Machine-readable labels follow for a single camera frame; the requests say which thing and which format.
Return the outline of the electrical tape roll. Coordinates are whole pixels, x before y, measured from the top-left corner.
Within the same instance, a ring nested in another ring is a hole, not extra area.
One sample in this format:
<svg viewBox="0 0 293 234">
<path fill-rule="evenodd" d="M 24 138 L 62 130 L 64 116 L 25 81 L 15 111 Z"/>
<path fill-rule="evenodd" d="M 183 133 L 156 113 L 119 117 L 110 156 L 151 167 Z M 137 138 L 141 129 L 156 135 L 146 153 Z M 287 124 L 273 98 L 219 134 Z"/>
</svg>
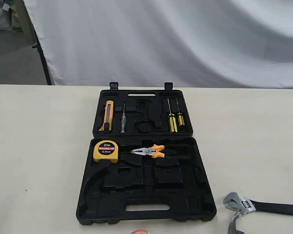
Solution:
<svg viewBox="0 0 293 234">
<path fill-rule="evenodd" d="M 139 229 L 139 230 L 135 230 L 135 231 L 132 232 L 131 234 L 150 234 L 150 232 L 147 231 L 147 230 Z"/>
</svg>

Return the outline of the adjustable wrench black handle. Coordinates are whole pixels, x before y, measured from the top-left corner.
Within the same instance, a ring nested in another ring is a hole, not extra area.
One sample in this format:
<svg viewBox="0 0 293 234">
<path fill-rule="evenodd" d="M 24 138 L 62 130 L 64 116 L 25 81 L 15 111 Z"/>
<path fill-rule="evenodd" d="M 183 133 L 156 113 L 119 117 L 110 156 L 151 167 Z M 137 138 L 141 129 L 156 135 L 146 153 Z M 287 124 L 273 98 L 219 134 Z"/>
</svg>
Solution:
<svg viewBox="0 0 293 234">
<path fill-rule="evenodd" d="M 227 209 L 237 211 L 241 215 L 259 211 L 293 216 L 293 204 L 258 202 L 243 197 L 237 192 L 230 192 L 227 194 L 223 203 Z"/>
</svg>

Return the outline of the steel claw hammer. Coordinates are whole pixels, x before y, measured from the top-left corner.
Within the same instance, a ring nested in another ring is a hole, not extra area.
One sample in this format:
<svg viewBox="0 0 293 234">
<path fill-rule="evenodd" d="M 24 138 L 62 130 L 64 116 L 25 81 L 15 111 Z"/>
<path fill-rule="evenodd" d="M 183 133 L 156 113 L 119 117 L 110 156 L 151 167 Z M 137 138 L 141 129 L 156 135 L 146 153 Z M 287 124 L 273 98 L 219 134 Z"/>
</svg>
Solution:
<svg viewBox="0 0 293 234">
<path fill-rule="evenodd" d="M 240 216 L 240 212 L 237 212 L 230 221 L 228 234 L 244 234 L 244 232 L 240 231 L 236 227 L 236 221 Z"/>
</svg>

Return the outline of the black plastic tool case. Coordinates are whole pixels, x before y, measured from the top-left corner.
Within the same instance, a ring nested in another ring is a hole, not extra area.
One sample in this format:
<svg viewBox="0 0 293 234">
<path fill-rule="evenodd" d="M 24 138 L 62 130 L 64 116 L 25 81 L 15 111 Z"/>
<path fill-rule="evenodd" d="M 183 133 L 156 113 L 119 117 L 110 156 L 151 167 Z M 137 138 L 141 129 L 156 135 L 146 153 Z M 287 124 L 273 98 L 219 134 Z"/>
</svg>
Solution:
<svg viewBox="0 0 293 234">
<path fill-rule="evenodd" d="M 212 220 L 217 212 L 206 171 L 201 159 L 187 105 L 180 90 L 167 82 L 162 90 L 121 90 L 117 82 L 100 92 L 85 164 L 76 218 L 82 225 L 114 224 L 122 220 L 174 219 Z M 169 126 L 170 101 L 178 132 Z M 179 126 L 176 100 L 184 116 Z M 114 102 L 111 131 L 99 131 L 105 103 Z M 125 102 L 125 133 L 120 133 Z M 120 152 L 128 145 L 185 144 L 191 159 L 152 159 L 125 156 L 117 163 L 93 160 L 95 145 L 102 140 L 117 143 Z"/>
</svg>

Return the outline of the clear voltage tester screwdriver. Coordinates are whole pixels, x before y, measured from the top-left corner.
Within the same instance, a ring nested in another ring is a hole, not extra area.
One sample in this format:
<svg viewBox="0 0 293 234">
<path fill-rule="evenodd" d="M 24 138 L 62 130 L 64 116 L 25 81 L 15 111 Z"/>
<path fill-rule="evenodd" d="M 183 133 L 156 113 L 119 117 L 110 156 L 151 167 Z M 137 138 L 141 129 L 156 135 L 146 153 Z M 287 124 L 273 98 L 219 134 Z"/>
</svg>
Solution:
<svg viewBox="0 0 293 234">
<path fill-rule="evenodd" d="M 125 133 L 125 126 L 126 126 L 126 115 L 125 115 L 125 102 L 123 103 L 123 115 L 121 119 L 121 128 L 120 128 L 120 133 L 123 134 Z"/>
</svg>

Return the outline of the small yellow black screwdriver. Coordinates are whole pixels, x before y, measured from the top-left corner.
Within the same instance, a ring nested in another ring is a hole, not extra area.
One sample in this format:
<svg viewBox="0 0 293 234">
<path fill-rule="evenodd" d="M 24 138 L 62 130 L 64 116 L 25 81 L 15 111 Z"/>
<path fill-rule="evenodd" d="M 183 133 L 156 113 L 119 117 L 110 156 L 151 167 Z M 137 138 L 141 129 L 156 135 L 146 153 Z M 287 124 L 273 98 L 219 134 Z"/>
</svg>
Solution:
<svg viewBox="0 0 293 234">
<path fill-rule="evenodd" d="M 179 126 L 185 126 L 184 116 L 183 116 L 183 113 L 180 110 L 178 99 L 176 98 L 175 100 L 176 100 L 177 109 L 178 109 L 177 116 L 178 116 Z"/>
</svg>

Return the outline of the orange utility knife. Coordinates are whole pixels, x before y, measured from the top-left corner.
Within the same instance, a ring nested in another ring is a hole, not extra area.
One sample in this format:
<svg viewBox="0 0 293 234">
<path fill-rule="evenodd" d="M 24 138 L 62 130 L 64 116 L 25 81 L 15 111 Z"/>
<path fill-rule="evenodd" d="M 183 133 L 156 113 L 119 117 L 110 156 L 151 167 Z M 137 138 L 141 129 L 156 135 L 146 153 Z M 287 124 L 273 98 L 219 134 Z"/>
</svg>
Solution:
<svg viewBox="0 0 293 234">
<path fill-rule="evenodd" d="M 111 131 L 112 130 L 112 121 L 113 121 L 113 112 L 114 112 L 114 102 L 112 100 L 107 100 L 105 103 L 105 114 L 104 120 L 99 131 Z"/>
</svg>

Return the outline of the yellow tape measure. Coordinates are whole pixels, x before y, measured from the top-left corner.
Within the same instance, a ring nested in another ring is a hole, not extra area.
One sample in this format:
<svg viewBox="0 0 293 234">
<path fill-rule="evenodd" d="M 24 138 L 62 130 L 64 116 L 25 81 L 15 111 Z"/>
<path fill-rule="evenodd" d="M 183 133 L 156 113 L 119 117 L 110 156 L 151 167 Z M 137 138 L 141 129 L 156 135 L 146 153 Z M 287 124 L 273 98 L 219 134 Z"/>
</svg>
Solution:
<svg viewBox="0 0 293 234">
<path fill-rule="evenodd" d="M 98 142 L 93 151 L 93 160 L 99 162 L 100 160 L 106 159 L 111 163 L 118 162 L 118 150 L 117 143 L 111 140 L 102 140 Z"/>
</svg>

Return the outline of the black backdrop stand pole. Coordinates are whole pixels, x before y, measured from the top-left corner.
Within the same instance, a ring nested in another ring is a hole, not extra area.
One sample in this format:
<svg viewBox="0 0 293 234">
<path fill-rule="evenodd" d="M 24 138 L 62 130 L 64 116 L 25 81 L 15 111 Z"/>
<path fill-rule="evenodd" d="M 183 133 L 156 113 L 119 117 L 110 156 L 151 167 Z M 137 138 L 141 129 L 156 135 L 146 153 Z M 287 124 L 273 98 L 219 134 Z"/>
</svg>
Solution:
<svg viewBox="0 0 293 234">
<path fill-rule="evenodd" d="M 35 44 L 32 46 L 32 48 L 37 49 L 37 52 L 38 52 L 38 54 L 40 56 L 40 60 L 41 60 L 41 64 L 42 64 L 42 68 L 43 68 L 43 72 L 44 72 L 44 75 L 45 75 L 47 85 L 53 85 L 52 79 L 51 79 L 51 76 L 50 76 L 50 73 L 49 73 L 48 65 L 47 65 L 47 62 L 46 62 L 46 59 L 45 59 L 45 56 L 44 56 L 44 53 L 43 53 L 43 49 L 41 47 L 41 44 L 40 44 L 40 41 L 38 39 L 36 30 L 34 28 L 33 28 L 33 31 L 34 31 L 34 36 L 35 36 Z"/>
</svg>

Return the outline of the cardboard box in background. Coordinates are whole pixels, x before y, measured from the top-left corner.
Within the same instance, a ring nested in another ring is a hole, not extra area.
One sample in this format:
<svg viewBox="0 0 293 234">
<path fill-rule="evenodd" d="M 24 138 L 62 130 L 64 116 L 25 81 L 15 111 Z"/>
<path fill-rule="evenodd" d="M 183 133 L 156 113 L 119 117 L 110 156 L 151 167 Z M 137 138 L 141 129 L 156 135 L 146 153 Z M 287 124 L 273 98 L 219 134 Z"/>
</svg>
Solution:
<svg viewBox="0 0 293 234">
<path fill-rule="evenodd" d="M 22 31 L 27 44 L 36 43 L 36 35 L 23 0 L 14 0 L 11 9 L 11 23 L 14 31 Z"/>
</svg>

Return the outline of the white sack in background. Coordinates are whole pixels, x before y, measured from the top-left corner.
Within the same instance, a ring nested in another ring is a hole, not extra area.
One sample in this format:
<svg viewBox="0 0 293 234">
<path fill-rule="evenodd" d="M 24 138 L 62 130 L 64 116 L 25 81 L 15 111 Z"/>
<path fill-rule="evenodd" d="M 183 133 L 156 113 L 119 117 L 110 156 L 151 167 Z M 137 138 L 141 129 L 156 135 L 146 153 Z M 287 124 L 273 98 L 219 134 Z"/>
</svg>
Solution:
<svg viewBox="0 0 293 234">
<path fill-rule="evenodd" d="M 11 15 L 10 6 L 4 1 L 0 0 L 0 31 L 11 31 Z"/>
</svg>

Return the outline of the orange handled pliers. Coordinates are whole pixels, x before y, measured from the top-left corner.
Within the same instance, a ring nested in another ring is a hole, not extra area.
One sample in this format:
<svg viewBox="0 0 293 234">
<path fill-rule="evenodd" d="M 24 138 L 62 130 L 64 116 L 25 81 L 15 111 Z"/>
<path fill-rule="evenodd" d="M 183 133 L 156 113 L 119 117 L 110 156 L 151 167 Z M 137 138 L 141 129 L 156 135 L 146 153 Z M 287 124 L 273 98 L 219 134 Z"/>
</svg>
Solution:
<svg viewBox="0 0 293 234">
<path fill-rule="evenodd" d="M 122 146 L 119 152 L 119 159 L 125 158 L 125 156 L 146 156 L 152 159 L 164 158 L 164 159 L 191 159 L 189 153 L 189 147 L 185 144 L 164 144 L 164 145 L 128 145 Z"/>
</svg>

